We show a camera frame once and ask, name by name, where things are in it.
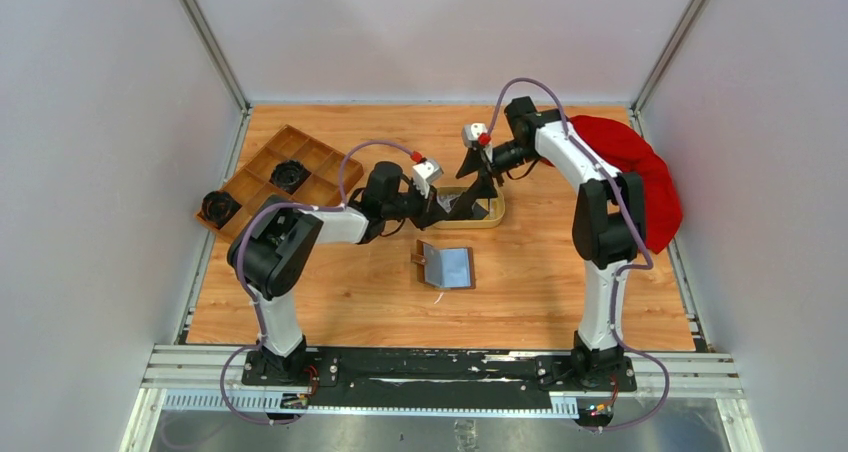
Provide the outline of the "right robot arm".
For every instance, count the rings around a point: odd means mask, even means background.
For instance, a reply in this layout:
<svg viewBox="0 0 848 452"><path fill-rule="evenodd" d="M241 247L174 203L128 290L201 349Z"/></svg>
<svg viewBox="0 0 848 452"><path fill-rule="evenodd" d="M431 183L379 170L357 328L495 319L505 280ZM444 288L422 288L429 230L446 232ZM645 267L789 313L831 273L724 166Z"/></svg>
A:
<svg viewBox="0 0 848 452"><path fill-rule="evenodd" d="M584 389L596 389L627 368L620 320L629 272L646 249L643 180L591 149L558 109L540 111L531 98L519 97L504 114L512 138L498 146L485 124L463 127L467 152L457 175L477 174L470 190L481 198L513 169L546 161L576 191L572 243L584 261L586 289L566 375Z"/></svg>

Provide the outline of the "brown leather card holder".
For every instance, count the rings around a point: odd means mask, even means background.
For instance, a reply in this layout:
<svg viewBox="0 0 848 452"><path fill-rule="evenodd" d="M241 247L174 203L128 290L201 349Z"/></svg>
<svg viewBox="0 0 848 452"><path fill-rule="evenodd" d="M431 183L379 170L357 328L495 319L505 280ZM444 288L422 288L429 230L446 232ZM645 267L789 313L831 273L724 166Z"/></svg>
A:
<svg viewBox="0 0 848 452"><path fill-rule="evenodd" d="M440 290L476 288L474 252L471 247L438 248L417 240L410 261L418 283Z"/></svg>

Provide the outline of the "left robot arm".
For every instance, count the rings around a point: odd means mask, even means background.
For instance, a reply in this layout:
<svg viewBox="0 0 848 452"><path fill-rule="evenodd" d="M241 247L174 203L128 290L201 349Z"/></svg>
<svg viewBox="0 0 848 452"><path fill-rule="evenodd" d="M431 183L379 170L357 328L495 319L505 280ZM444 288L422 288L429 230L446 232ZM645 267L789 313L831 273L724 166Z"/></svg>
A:
<svg viewBox="0 0 848 452"><path fill-rule="evenodd" d="M365 187L335 207L294 203L269 196L232 242L227 260L248 293L260 332L257 352L283 385L306 372L306 338L298 323L294 287L313 248L321 244L368 244L387 223L427 227L445 218L437 203L441 166L430 159L409 175L393 162L377 163Z"/></svg>

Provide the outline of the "beige oval tray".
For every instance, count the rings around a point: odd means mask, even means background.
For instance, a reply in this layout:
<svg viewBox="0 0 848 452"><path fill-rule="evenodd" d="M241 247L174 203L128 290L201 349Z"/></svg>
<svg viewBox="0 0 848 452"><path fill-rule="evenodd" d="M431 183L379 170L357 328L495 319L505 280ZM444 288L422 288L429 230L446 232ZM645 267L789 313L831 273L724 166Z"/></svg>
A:
<svg viewBox="0 0 848 452"><path fill-rule="evenodd" d="M439 189L437 196L439 194L461 194L465 190L466 187L463 186L445 186ZM482 220L441 221L434 224L433 227L441 230L477 230L497 227L505 215L506 203L504 197L480 199L478 203L488 211L488 214Z"/></svg>

